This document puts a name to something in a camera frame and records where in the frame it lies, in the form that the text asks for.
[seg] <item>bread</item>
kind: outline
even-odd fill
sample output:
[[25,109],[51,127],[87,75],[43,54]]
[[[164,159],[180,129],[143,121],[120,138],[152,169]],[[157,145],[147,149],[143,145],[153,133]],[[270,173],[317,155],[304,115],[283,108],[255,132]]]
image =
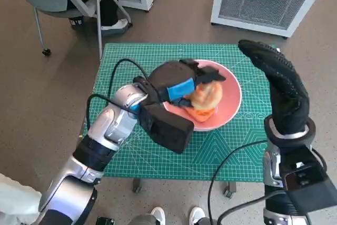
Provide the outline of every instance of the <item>bread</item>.
[[222,87],[220,82],[200,84],[190,95],[192,106],[199,110],[210,110],[215,108],[222,98]]
[[185,110],[199,122],[208,120],[215,112],[215,108],[222,98],[220,82],[200,84],[187,99],[191,100],[193,107],[184,107]]

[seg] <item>green cutting mat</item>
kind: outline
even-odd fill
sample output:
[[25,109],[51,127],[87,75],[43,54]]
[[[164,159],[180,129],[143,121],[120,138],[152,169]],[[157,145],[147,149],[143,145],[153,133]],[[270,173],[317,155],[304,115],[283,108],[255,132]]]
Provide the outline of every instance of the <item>green cutting mat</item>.
[[[106,177],[210,180],[217,166],[232,150],[242,144],[265,140],[263,119],[271,113],[269,83],[236,45],[109,43],[105,45],[94,92],[107,94],[112,69],[125,57],[136,60],[148,74],[165,61],[181,58],[221,63],[237,77],[242,88],[242,104],[236,117],[225,126],[210,132],[194,132],[183,154],[175,154],[154,143],[137,125],[105,169]],[[132,64],[122,63],[116,72],[113,93],[140,74]],[[104,105],[100,99],[92,101],[92,120]],[[265,147],[260,144],[237,152],[217,179],[262,181]]]

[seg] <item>black cable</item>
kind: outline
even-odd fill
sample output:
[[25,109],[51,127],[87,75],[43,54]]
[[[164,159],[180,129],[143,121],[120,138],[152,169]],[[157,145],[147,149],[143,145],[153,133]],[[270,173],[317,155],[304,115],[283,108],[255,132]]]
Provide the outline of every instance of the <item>black cable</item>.
[[94,93],[94,94],[91,94],[86,101],[86,128],[87,128],[87,130],[89,130],[89,128],[90,128],[90,103],[91,103],[91,100],[95,97],[99,97],[100,99],[105,100],[106,102],[111,103],[111,104],[119,107],[120,109],[122,109],[126,112],[137,114],[135,111],[133,111],[129,108],[126,108],[122,105],[118,105],[117,103],[113,102],[112,100],[110,100],[108,97],[106,97],[104,95]]
[[225,212],[223,212],[223,213],[219,216],[219,218],[218,218],[216,224],[217,224],[217,225],[221,225],[221,221],[222,221],[226,216],[228,216],[229,214],[231,214],[231,213],[233,213],[233,212],[235,212],[235,211],[237,211],[237,210],[240,210],[240,209],[249,207],[249,206],[251,206],[251,205],[257,204],[257,203],[259,203],[259,202],[261,202],[261,201],[267,200],[267,199],[269,199],[269,198],[271,198],[271,197],[273,197],[273,196],[275,196],[275,195],[279,195],[279,194],[285,194],[285,191],[283,191],[283,190],[282,190],[282,191],[274,191],[274,192],[271,192],[271,193],[269,193],[269,194],[267,194],[267,195],[265,195],[265,196],[262,196],[262,197],[260,197],[260,198],[258,198],[258,199],[251,200],[251,201],[248,201],[248,202],[246,202],[246,203],[237,205],[236,207],[229,208],[228,210],[226,210]]
[[318,156],[318,158],[321,160],[321,163],[322,163],[322,166],[323,166],[323,168],[324,168],[324,171],[327,172],[327,170],[328,170],[328,165],[326,164],[326,161],[325,161],[324,157],[323,157],[323,156],[322,156],[316,149],[311,148],[311,150],[312,150],[312,152],[314,152],[314,153]]
[[312,222],[310,220],[310,217],[309,217],[308,213],[305,214],[305,217],[306,217],[306,220],[308,221],[308,225],[312,225]]
[[113,80],[114,80],[114,76],[116,74],[116,70],[117,70],[117,67],[120,65],[120,63],[122,62],[130,62],[134,65],[136,65],[136,67],[143,73],[144,77],[146,80],[148,80],[148,76],[147,76],[147,73],[144,71],[144,69],[138,64],[136,63],[134,60],[132,59],[129,59],[129,58],[123,58],[123,59],[120,59],[116,65],[114,66],[114,69],[111,73],[111,77],[110,77],[110,81],[109,81],[109,88],[108,88],[108,91],[107,91],[107,97],[110,97],[111,95],[111,89],[112,89],[112,83],[113,83]]
[[244,148],[247,148],[247,147],[249,147],[249,146],[257,145],[257,144],[260,144],[260,143],[266,143],[266,142],[267,142],[267,141],[257,141],[257,142],[248,143],[248,144],[245,144],[245,145],[242,145],[242,146],[236,148],[236,149],[233,150],[231,153],[229,153],[228,156],[226,156],[226,158],[222,161],[222,163],[221,163],[221,164],[218,166],[218,168],[216,169],[216,171],[215,171],[215,173],[214,173],[214,175],[213,175],[211,184],[210,184],[209,193],[208,193],[208,197],[207,197],[207,206],[208,206],[208,209],[209,209],[209,218],[210,218],[211,225],[213,225],[213,219],[212,219],[212,213],[211,213],[211,192],[212,192],[212,188],[213,188],[213,184],[214,184],[215,178],[216,178],[218,172],[220,171],[221,167],[225,164],[225,162],[227,161],[227,159],[228,159],[232,154],[234,154],[236,151],[241,150],[241,149],[244,149]]

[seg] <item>blue tape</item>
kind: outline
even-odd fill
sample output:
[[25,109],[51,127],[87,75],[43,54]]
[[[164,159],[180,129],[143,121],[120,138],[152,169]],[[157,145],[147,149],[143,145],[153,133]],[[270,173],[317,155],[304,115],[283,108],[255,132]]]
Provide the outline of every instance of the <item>blue tape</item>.
[[136,105],[130,106],[130,109],[131,109],[132,111],[135,111],[135,112],[137,112],[138,108],[139,108],[139,103],[136,104]]
[[194,81],[192,78],[167,88],[168,96],[171,101],[180,99],[185,95],[189,95],[194,91]]

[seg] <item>shoe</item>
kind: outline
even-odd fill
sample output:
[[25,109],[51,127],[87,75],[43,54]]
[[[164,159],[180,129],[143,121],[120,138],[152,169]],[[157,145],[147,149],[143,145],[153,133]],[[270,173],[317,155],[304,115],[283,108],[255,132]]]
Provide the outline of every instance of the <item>shoe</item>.
[[205,212],[200,207],[195,207],[190,213],[190,225],[195,225],[201,218],[205,218]]
[[83,30],[83,17],[77,17],[73,19],[69,19],[69,22],[72,26],[72,29],[75,31],[82,31]]
[[156,207],[151,211],[151,214],[156,217],[156,219],[160,222],[160,225],[165,225],[165,212],[161,207]]
[[123,18],[117,21],[116,24],[112,26],[101,26],[102,35],[112,35],[112,34],[123,34],[128,29],[128,21]]

